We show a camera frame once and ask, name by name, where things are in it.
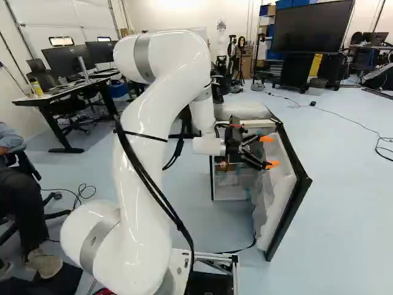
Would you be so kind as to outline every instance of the blue shirt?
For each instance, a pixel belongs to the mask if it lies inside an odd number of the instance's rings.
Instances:
[[[6,123],[0,121],[0,146],[13,149],[23,144],[23,138]],[[0,168],[5,167],[6,160],[0,156]]]

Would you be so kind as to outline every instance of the window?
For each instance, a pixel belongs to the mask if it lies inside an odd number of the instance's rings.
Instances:
[[[108,42],[111,41],[111,37],[97,37],[98,42]]]
[[[75,45],[71,37],[49,37],[49,42],[53,47]]]

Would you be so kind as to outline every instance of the computer tower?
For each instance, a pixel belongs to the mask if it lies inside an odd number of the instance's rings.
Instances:
[[[326,87],[340,88],[340,81],[348,77],[349,68],[342,54],[324,54],[318,70],[318,79],[327,80]]]

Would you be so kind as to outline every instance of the orange fingertip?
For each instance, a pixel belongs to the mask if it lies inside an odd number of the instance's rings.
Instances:
[[[267,165],[267,169],[276,168],[278,165],[280,165],[280,161],[269,161],[269,163],[271,163],[271,165]]]
[[[263,136],[259,139],[261,143],[272,143],[274,139],[270,136]]]

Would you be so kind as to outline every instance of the black desk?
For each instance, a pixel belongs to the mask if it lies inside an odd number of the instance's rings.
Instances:
[[[108,80],[109,78],[95,79],[95,80],[91,80],[89,83],[84,82],[83,84],[78,84],[77,87],[64,90],[59,94],[44,95],[40,98],[24,97],[14,100],[12,103],[16,106],[32,106],[39,109],[41,114],[44,116],[45,120],[48,122],[50,128],[56,135],[59,142],[64,146],[64,148],[50,149],[49,152],[64,152],[69,154],[80,154],[84,152],[84,150],[76,147],[72,147],[70,145],[69,141],[67,140],[67,137],[63,134],[59,125],[57,124],[57,121],[53,118],[52,113],[50,112],[50,104],[51,102],[59,100],[60,98],[63,98],[75,92],[79,93],[85,88],[95,86],[98,87],[98,90],[102,95],[103,101],[109,112],[110,118],[114,120],[114,116],[118,116],[119,114],[116,110],[116,106],[113,102],[113,99],[111,98],[111,94],[109,93],[109,89],[107,85]]]

